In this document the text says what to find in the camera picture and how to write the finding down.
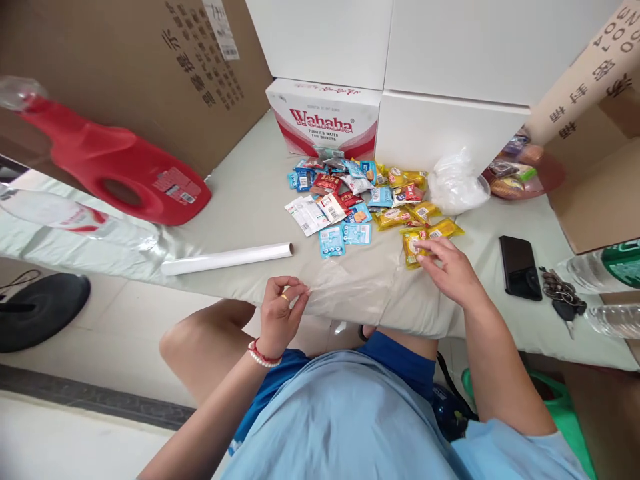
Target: smartphone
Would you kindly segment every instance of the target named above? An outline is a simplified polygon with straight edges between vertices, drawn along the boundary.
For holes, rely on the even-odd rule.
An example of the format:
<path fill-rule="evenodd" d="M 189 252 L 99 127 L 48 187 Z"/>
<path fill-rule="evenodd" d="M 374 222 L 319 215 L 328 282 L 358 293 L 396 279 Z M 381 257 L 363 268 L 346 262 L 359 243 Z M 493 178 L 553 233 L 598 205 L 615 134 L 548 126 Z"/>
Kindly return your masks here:
<path fill-rule="evenodd" d="M 542 300 L 538 270 L 531 244 L 522 239 L 503 235 L 500 240 L 505 270 L 505 291 L 528 300 Z"/>

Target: wahaha logo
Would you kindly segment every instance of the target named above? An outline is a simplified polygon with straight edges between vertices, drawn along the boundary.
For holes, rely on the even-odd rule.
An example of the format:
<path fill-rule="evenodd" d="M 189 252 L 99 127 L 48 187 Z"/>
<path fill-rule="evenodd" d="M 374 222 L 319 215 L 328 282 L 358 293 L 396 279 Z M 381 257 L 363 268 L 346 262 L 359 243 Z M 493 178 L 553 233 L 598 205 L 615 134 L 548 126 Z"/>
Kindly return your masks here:
<path fill-rule="evenodd" d="M 298 125 L 304 125 L 304 126 L 309 126 L 314 128 L 322 128 L 325 130 L 335 130 L 335 131 L 342 131 L 346 133 L 353 133 L 353 128 L 350 123 L 347 123 L 347 122 L 342 123 L 336 117 L 334 117 L 333 120 L 322 119 L 318 117 L 318 115 L 308 117 L 306 110 L 302 110 L 302 112 L 300 112 L 300 110 L 289 109 L 289 111 L 293 115 L 293 118 L 295 119 L 295 122 Z"/>

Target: black stand base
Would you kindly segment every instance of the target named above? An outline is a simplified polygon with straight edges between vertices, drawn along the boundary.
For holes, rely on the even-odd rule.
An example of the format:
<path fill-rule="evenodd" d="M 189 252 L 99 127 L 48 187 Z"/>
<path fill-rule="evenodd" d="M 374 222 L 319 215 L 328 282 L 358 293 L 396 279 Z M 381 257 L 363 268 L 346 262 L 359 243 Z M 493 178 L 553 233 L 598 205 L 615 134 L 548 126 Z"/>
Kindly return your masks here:
<path fill-rule="evenodd" d="M 66 327 L 91 292 L 84 275 L 56 273 L 0 303 L 0 353 L 34 347 Z"/>

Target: white tablecloth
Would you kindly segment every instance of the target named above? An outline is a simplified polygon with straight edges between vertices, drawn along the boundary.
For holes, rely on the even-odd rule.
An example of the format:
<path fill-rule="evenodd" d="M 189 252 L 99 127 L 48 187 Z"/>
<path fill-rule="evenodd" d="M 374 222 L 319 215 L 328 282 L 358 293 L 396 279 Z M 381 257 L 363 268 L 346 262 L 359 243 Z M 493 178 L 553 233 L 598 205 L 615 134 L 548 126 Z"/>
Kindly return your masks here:
<path fill-rule="evenodd" d="M 211 202 L 187 224 L 162 227 L 160 247 L 155 251 L 126 251 L 38 227 L 0 211 L 0 255 L 62 271 L 104 273 L 254 304 L 261 302 L 269 277 L 296 275 L 313 290 L 306 311 L 309 315 L 386 325 L 433 338 L 464 337 L 461 309 L 441 295 L 424 272 L 404 268 L 397 229 L 374 231 L 370 246 L 347 246 L 346 255 L 322 260 L 317 235 L 306 238 L 283 208 L 298 195 L 289 190 L 286 178 L 294 162 L 275 118 L 268 113 L 208 178 Z M 37 172 L 29 172 L 13 185 L 64 195 L 124 217 L 100 200 Z M 537 264 L 547 268 L 571 255 L 546 197 L 515 203 L 491 199 L 460 215 L 457 223 L 467 234 L 453 241 L 469 256 L 520 350 L 639 369 L 624 341 L 594 332 L 580 318 L 575 321 L 575 340 L 571 340 L 550 300 L 533 302 L 504 292 L 500 235 L 529 240 Z M 165 258 L 287 241 L 295 248 L 291 258 L 178 277 L 165 277 L 159 270 Z M 598 297 L 588 301 L 600 302 Z"/>

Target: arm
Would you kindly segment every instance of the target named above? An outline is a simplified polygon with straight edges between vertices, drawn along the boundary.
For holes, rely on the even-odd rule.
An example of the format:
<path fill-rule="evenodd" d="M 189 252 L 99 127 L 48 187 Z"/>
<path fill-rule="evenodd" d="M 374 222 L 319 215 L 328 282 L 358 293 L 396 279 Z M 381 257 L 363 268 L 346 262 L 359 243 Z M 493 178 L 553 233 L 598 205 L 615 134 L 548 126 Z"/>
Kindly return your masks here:
<path fill-rule="evenodd" d="M 468 258 L 446 238 L 418 242 L 434 255 L 419 257 L 446 296 L 465 312 L 469 368 L 480 420 L 498 419 L 522 435 L 549 435 L 557 428 L 536 392 L 502 315 Z M 438 266 L 436 259 L 442 262 Z"/>
<path fill-rule="evenodd" d="M 285 292 L 285 299 L 280 295 L 286 285 L 291 286 Z M 289 300 L 298 296 L 289 310 Z M 258 344 L 263 355 L 269 358 L 282 356 L 298 330 L 308 300 L 308 287 L 297 278 L 269 279 L 261 308 L 261 337 Z M 210 479 L 268 371 L 246 352 L 138 478 Z"/>

